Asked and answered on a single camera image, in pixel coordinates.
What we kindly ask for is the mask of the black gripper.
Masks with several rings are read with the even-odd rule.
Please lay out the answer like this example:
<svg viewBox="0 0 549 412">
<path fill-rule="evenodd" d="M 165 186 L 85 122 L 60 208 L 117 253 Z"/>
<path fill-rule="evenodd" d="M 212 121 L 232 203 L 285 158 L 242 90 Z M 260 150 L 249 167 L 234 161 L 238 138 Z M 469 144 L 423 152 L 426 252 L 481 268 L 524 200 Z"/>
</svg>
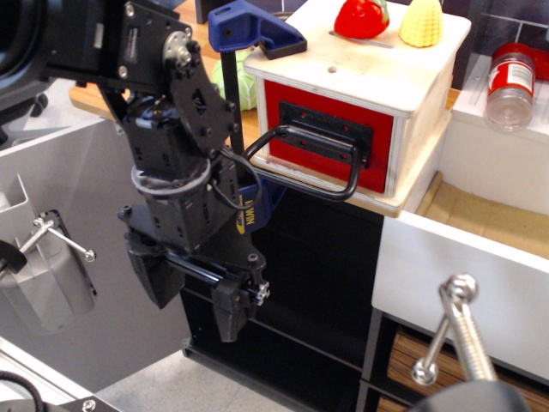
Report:
<svg viewBox="0 0 549 412">
<path fill-rule="evenodd" d="M 240 211 L 237 166 L 205 160 L 178 179 L 138 167 L 131 180 L 145 198 L 118 216 L 127 227 L 130 264 L 147 296 L 166 307 L 186 276 L 208 284 L 222 342 L 236 342 L 269 296 L 265 259 L 237 229 Z"/>
</svg>

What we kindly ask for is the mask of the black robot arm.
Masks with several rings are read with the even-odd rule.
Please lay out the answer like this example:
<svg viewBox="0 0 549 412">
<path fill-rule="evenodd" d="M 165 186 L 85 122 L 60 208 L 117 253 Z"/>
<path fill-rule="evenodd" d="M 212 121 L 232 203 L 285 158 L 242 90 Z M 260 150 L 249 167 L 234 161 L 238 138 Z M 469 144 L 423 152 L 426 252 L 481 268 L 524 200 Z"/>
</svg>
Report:
<svg viewBox="0 0 549 412">
<path fill-rule="evenodd" d="M 199 44 L 177 13 L 150 1 L 4 1 L 1 106 L 58 78 L 96 85 L 128 138 L 127 250 L 150 299 L 165 306 L 188 276 L 209 285 L 223 342 L 234 342 L 268 297 L 265 260 L 237 227 L 250 208 L 226 139 L 237 108 L 210 82 Z"/>
</svg>

